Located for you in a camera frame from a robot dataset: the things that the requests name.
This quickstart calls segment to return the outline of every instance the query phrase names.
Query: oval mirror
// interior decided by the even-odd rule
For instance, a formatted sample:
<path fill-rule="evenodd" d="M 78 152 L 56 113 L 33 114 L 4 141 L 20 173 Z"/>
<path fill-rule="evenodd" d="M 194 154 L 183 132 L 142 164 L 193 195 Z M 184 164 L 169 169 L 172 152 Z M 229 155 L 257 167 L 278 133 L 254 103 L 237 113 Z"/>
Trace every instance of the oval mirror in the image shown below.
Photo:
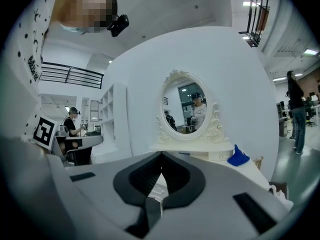
<path fill-rule="evenodd" d="M 180 134 L 191 134 L 207 114 L 206 94 L 189 78 L 178 78 L 164 91 L 162 110 L 169 126 Z"/>

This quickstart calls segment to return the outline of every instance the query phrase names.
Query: black railing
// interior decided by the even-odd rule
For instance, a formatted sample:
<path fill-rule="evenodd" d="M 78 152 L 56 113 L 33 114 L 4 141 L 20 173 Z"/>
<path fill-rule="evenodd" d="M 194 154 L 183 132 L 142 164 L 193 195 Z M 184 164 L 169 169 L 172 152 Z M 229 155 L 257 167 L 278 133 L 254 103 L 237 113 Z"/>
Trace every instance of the black railing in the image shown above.
<path fill-rule="evenodd" d="M 168 105 L 168 98 L 167 97 L 163 97 L 163 104 Z"/>
<path fill-rule="evenodd" d="M 244 37 L 248 37 L 246 41 L 251 47 L 258 47 L 261 40 L 261 32 L 265 29 L 270 10 L 270 7 L 268 7 L 268 3 L 269 0 L 265 0 L 265 4 L 264 0 L 250 0 L 247 28 L 246 31 L 239 32 L 239 34 L 244 35 Z"/>
<path fill-rule="evenodd" d="M 87 69 L 58 63 L 42 63 L 41 81 L 58 82 L 101 89 L 104 75 Z"/>

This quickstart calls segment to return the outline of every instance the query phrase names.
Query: computer monitor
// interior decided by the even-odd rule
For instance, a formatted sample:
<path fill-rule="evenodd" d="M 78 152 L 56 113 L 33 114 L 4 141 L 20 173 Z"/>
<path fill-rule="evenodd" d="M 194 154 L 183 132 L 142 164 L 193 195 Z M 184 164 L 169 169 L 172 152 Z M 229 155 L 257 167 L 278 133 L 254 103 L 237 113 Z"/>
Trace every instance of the computer monitor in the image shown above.
<path fill-rule="evenodd" d="M 280 101 L 280 105 L 281 105 L 281 110 L 285 110 L 285 102 L 284 101 Z"/>

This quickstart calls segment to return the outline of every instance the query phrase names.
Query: white shirt with print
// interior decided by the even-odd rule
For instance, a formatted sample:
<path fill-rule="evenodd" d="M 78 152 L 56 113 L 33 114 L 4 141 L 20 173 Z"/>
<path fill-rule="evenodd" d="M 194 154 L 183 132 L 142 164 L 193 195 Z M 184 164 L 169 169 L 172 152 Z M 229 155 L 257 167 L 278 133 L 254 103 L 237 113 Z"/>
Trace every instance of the white shirt with print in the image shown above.
<path fill-rule="evenodd" d="M 202 104 L 201 106 L 195 106 L 193 116 L 195 117 L 195 129 L 198 130 L 203 124 L 207 114 L 207 105 Z"/>
<path fill-rule="evenodd" d="M 0 55 L 0 135 L 33 138 L 41 116 L 41 53 L 55 0 L 33 0 L 12 27 Z"/>

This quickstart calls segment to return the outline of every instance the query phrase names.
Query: office chair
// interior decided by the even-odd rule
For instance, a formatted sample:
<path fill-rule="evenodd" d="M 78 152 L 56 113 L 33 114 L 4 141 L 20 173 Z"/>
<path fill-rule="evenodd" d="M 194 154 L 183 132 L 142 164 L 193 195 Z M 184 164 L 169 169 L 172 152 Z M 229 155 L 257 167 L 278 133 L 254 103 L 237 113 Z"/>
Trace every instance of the office chair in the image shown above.
<path fill-rule="evenodd" d="M 306 122 L 305 122 L 305 125 L 306 126 L 313 126 L 315 123 L 314 122 L 311 122 L 310 119 L 312 118 L 312 112 L 311 112 L 311 103 L 309 102 L 309 100 L 305 100 L 303 102 L 303 105 L 304 105 L 304 109 L 305 109 L 305 113 L 306 113 Z"/>

